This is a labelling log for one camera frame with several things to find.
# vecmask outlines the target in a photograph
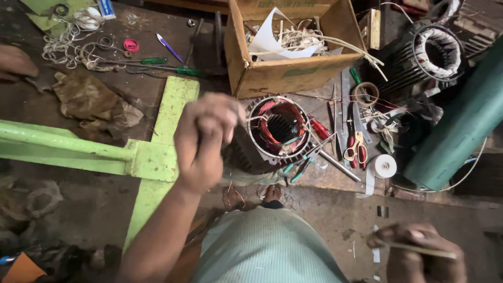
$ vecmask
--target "man's hand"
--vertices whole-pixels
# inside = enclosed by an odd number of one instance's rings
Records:
[[[38,69],[21,49],[11,45],[0,45],[0,80],[19,80],[19,77],[12,74],[36,77]]]
[[[231,142],[234,127],[244,120],[244,107],[223,93],[206,93],[187,103],[174,137],[180,170],[177,182],[197,194],[216,185],[222,177],[222,143]]]
[[[370,236],[368,246],[380,247],[376,239],[452,252],[457,256],[456,259],[448,259],[391,248],[386,271],[388,283],[467,282],[463,251],[456,244],[440,237],[430,224],[395,224],[382,228]]]

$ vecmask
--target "foot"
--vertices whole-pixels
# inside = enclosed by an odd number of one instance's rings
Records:
[[[281,189],[279,185],[270,185],[267,188],[266,197],[264,197],[265,202],[271,202],[273,200],[279,201],[281,198]]]
[[[224,188],[222,200],[227,211],[239,209],[244,205],[243,200],[234,188]]]

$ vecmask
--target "wooden workbench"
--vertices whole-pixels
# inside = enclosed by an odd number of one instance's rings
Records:
[[[53,65],[41,58],[42,48],[45,42],[42,39],[43,34],[29,21],[28,17],[22,12],[19,3],[16,0],[8,0],[0,4],[0,8],[14,8],[10,13],[4,13],[0,20],[4,26],[12,26],[12,29],[4,29],[5,33],[0,35],[0,41],[3,44],[14,44],[26,51],[40,68],[40,79],[47,84],[56,82],[54,73],[57,70],[67,72],[62,65]],[[155,33],[159,33],[173,47],[178,55],[185,59],[190,46],[192,35],[195,28],[187,26],[188,18],[177,17],[158,12],[148,11],[141,8],[121,5],[114,3],[117,19],[106,21],[103,32],[90,36],[83,40],[81,45],[88,41],[95,41],[101,34],[112,34],[116,38],[116,46],[121,48],[122,42],[126,38],[133,38],[139,42],[140,50],[134,54],[135,58],[167,56],[169,63],[175,66],[182,64],[162,46]],[[134,14],[138,20],[134,24],[128,22],[128,15]],[[107,59],[121,59],[121,52],[100,51],[100,56]],[[205,22],[202,25],[201,33],[194,47],[193,57],[190,67],[207,69],[216,66],[216,50],[214,44],[214,25]],[[147,75],[130,75],[124,70],[119,72],[93,72],[93,75],[103,81],[111,90],[119,95],[127,95],[139,98],[143,105],[157,108],[160,104],[165,79],[153,78]],[[227,82],[198,80],[201,87],[200,93],[205,91],[222,91],[230,93]],[[337,79],[327,83],[324,87],[296,94],[286,94],[290,99],[298,102],[307,113],[315,116],[324,125],[329,125],[328,112],[326,108],[326,99],[332,94],[333,84]],[[0,119],[12,120],[17,122],[33,123],[45,126],[73,129],[78,128],[78,121],[64,117],[59,110],[59,101],[57,97],[50,93],[39,94],[35,88],[27,83],[18,82],[15,84],[3,84],[4,94],[0,96]],[[142,119],[140,123],[128,130],[125,134],[129,138],[150,140],[152,136],[149,130],[155,123],[155,119]],[[369,157],[382,154],[377,148],[378,138],[373,135],[374,143],[367,145]],[[361,169],[354,170],[354,173],[362,180],[365,180],[365,172]],[[363,183],[355,182],[344,174],[341,170],[334,167],[321,157],[316,158],[315,165],[304,173],[296,183],[300,186],[310,186],[319,188],[339,189],[344,191],[362,193],[365,191]],[[376,181],[375,194],[382,194],[386,185],[384,180]],[[450,201],[447,197],[423,197],[416,200],[431,201],[443,204],[464,205],[480,207],[478,205],[460,204],[460,202]]]

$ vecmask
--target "green pipe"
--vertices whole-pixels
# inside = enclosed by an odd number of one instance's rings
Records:
[[[133,160],[135,154],[133,150],[95,143],[93,141],[80,138],[66,137],[58,134],[23,128],[2,122],[0,122],[0,138],[21,143],[87,154],[96,154],[97,156],[106,157],[108,159],[123,161]]]
[[[404,170],[438,191],[503,119],[503,37],[488,51],[454,103]]]

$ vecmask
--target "pink bottle cap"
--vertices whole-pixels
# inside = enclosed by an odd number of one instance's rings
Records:
[[[136,42],[136,40],[127,38],[126,40],[124,40],[124,48],[128,51],[136,52],[140,50],[140,45],[138,44],[138,42]]]

